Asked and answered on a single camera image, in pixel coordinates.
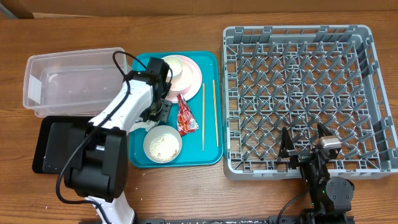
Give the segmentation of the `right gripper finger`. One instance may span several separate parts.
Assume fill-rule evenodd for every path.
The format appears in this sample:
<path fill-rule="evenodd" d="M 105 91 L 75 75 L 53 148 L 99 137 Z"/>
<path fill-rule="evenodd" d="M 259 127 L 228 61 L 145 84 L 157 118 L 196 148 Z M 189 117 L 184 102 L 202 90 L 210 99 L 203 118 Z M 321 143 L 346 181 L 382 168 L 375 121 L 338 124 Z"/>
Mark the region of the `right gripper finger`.
<path fill-rule="evenodd" d="M 289 132 L 286 127 L 283 127 L 281 132 L 281 142 L 280 142 L 278 157 L 279 158 L 289 157 L 289 154 L 294 151 L 295 151 L 294 144 L 289 135 Z"/>
<path fill-rule="evenodd" d="M 326 128 L 326 126 L 323 123 L 318 123 L 317 124 L 317 129 L 318 129 L 318 137 L 322 138 L 325 136 L 332 136 L 333 134 Z"/>

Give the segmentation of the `white tissue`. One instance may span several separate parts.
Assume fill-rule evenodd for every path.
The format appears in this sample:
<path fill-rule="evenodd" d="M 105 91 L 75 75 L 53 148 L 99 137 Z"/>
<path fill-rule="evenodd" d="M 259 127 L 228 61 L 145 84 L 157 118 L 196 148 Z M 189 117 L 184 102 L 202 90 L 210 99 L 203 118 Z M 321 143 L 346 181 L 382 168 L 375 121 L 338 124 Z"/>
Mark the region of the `white tissue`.
<path fill-rule="evenodd" d="M 145 129 L 145 131 L 150 131 L 152 128 L 156 127 L 159 124 L 158 121 L 139 121 L 133 124 L 132 128 L 129 130 L 130 132 L 133 132 L 137 129 Z"/>

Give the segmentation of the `red snack wrapper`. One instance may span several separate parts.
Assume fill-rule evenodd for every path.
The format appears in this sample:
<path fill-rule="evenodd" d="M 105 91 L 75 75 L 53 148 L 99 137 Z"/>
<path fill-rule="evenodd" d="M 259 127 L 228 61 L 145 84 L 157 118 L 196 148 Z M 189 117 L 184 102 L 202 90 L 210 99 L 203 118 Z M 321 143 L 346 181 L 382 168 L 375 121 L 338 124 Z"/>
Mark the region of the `red snack wrapper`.
<path fill-rule="evenodd" d="M 181 136 L 194 133 L 197 129 L 199 129 L 199 125 L 181 93 L 177 95 L 177 99 L 177 131 Z"/>

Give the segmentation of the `grey bowl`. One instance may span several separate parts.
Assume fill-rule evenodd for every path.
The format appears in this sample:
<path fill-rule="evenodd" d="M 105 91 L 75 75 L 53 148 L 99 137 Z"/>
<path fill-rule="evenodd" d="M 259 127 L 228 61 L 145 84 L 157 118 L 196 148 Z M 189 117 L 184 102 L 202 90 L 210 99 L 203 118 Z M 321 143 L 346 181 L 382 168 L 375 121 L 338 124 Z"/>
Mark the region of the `grey bowl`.
<path fill-rule="evenodd" d="M 171 126 L 156 126 L 146 134 L 143 148 L 152 162 L 165 164 L 173 161 L 180 154 L 182 138 Z"/>

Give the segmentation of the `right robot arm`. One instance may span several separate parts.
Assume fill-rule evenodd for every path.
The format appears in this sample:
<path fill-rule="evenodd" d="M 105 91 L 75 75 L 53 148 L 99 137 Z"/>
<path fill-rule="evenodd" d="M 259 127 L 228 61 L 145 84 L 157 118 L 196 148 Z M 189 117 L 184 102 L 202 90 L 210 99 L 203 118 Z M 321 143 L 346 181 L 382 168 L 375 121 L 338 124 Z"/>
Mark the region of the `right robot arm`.
<path fill-rule="evenodd" d="M 282 128 L 280 158 L 289 159 L 290 168 L 299 168 L 307 183 L 312 208 L 304 208 L 298 223 L 354 223 L 347 217 L 351 210 L 354 183 L 343 177 L 331 177 L 327 163 L 337 158 L 341 141 L 322 124 L 317 124 L 318 143 L 310 151 L 296 151 L 287 128 Z"/>

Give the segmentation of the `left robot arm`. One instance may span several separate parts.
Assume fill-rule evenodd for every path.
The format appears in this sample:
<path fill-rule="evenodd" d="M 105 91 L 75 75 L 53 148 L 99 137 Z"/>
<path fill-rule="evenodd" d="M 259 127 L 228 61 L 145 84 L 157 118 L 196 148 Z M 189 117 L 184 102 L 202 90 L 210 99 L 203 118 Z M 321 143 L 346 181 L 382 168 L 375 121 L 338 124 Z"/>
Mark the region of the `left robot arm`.
<path fill-rule="evenodd" d="M 72 127 L 67 144 L 70 157 L 56 183 L 61 202 L 92 205 L 102 223 L 137 222 L 124 194 L 127 135 L 132 128 L 153 128 L 163 119 L 169 72 L 148 68 L 124 74 L 114 100 L 87 125 Z"/>

